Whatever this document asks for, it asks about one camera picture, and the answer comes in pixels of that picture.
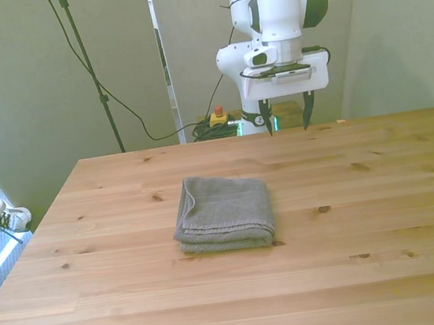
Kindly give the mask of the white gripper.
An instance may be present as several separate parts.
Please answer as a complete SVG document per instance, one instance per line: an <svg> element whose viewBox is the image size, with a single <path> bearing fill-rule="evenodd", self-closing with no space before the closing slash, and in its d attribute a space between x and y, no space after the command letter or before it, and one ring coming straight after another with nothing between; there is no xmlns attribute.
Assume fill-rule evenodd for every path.
<svg viewBox="0 0 434 325"><path fill-rule="evenodd" d="M303 128L308 129L314 107L314 92L329 83L325 50L303 54L301 61L290 68L246 68L240 73L241 93L247 102L259 101L259 111L270 136L273 135L269 100L303 93Z"/></svg>

